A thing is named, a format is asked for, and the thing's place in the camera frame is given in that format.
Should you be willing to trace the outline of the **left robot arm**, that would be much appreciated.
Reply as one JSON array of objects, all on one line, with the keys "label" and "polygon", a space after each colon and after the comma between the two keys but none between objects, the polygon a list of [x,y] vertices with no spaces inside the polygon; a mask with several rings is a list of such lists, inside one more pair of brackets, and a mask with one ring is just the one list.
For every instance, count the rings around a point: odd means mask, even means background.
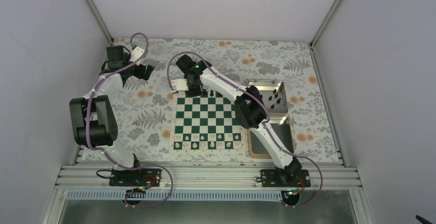
[{"label": "left robot arm", "polygon": [[143,171],[138,168],[136,155],[117,142],[118,125],[111,99],[123,89],[127,79],[149,78],[149,67],[140,62],[147,50],[137,45],[133,45],[132,50],[125,46],[108,46],[106,52],[107,60],[98,82],[87,94],[69,102],[72,132],[76,144],[101,152],[115,170],[124,170],[122,178],[129,185],[137,185],[143,179]]}]

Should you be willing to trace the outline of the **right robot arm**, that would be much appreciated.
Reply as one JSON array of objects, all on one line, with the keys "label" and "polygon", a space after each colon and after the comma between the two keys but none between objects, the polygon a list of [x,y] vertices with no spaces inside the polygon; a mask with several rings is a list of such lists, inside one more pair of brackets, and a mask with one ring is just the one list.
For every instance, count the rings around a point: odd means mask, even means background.
[{"label": "right robot arm", "polygon": [[173,88],[198,96],[201,87],[217,91],[234,105],[235,117],[240,126],[250,130],[269,153],[284,186],[292,186],[298,180],[302,165],[290,152],[270,124],[270,114],[263,103],[259,90],[243,86],[218,72],[211,63],[200,59],[194,61],[187,54],[179,57],[175,65],[184,74],[183,80],[173,80]]}]

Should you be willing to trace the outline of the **green white chess board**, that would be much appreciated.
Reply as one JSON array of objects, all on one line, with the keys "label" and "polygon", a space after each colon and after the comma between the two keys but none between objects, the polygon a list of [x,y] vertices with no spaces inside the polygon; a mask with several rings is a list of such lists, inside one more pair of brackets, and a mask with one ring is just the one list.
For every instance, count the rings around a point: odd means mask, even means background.
[{"label": "green white chess board", "polygon": [[171,152],[176,154],[241,154],[247,150],[246,130],[235,117],[234,105],[221,93],[204,98],[174,95]]}]

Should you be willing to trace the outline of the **floral table mat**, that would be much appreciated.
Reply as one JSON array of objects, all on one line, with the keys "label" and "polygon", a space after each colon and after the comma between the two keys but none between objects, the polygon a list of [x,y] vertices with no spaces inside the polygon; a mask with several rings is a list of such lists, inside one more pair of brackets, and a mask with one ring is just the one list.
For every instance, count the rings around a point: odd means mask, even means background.
[{"label": "floral table mat", "polygon": [[130,78],[111,98],[118,142],[142,161],[253,162],[241,152],[182,152],[171,149],[173,94],[168,80],[182,78],[173,56],[192,51],[228,78],[246,85],[250,80],[279,80],[285,88],[295,153],[317,163],[337,163],[324,101],[306,42],[150,39],[143,60],[154,66],[148,81]]}]

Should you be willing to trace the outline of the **silver tin with pawns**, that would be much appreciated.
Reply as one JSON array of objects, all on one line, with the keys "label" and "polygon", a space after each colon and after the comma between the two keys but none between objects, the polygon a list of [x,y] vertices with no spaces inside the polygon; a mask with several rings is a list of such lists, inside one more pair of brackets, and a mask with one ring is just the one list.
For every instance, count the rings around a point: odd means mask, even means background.
[{"label": "silver tin with pawns", "polygon": [[255,86],[262,96],[269,113],[285,114],[288,112],[284,83],[278,80],[250,80],[248,85]]}]

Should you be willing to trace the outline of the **empty gold-rimmed tin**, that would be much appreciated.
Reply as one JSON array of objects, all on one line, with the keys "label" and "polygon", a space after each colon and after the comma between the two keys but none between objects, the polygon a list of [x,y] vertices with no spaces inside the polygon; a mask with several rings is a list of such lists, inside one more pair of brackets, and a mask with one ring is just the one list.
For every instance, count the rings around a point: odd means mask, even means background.
[{"label": "empty gold-rimmed tin", "polygon": [[[288,114],[270,114],[270,124],[282,141],[283,145],[291,153],[295,150],[295,142],[292,138],[290,117]],[[249,129],[247,130],[248,154],[254,159],[270,159],[271,156],[261,143],[260,139]]]}]

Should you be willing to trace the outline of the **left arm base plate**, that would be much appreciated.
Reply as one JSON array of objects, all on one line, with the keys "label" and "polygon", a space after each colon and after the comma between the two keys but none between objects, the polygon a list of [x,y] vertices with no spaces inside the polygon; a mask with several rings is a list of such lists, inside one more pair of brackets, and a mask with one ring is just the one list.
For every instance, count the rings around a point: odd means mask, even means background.
[{"label": "left arm base plate", "polygon": [[161,169],[145,168],[135,171],[112,170],[110,186],[150,187],[159,186]]}]

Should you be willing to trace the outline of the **aluminium rail frame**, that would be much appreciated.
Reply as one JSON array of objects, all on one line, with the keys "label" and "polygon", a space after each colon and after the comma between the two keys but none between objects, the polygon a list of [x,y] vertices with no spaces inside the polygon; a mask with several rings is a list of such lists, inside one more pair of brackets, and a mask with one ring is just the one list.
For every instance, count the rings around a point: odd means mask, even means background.
[{"label": "aluminium rail frame", "polygon": [[[261,185],[255,181],[261,169],[270,168],[271,163],[163,163],[167,171],[162,172],[161,189],[170,187],[173,178],[176,190],[258,190]],[[324,190],[358,190],[362,182],[358,170],[341,164],[322,163],[320,170],[304,163],[311,181],[310,190],[322,186]],[[63,165],[55,182],[56,188],[65,189],[107,189],[108,180],[96,175],[99,169],[109,170],[106,162],[92,161],[76,165]]]}]

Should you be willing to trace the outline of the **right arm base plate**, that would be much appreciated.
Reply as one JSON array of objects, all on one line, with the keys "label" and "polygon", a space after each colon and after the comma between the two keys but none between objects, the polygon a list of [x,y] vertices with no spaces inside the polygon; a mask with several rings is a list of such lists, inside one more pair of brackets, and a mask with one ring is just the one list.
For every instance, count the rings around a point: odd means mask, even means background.
[{"label": "right arm base plate", "polygon": [[301,188],[312,185],[308,170],[285,173],[279,172],[278,169],[262,169],[256,182],[261,183],[264,188]]}]

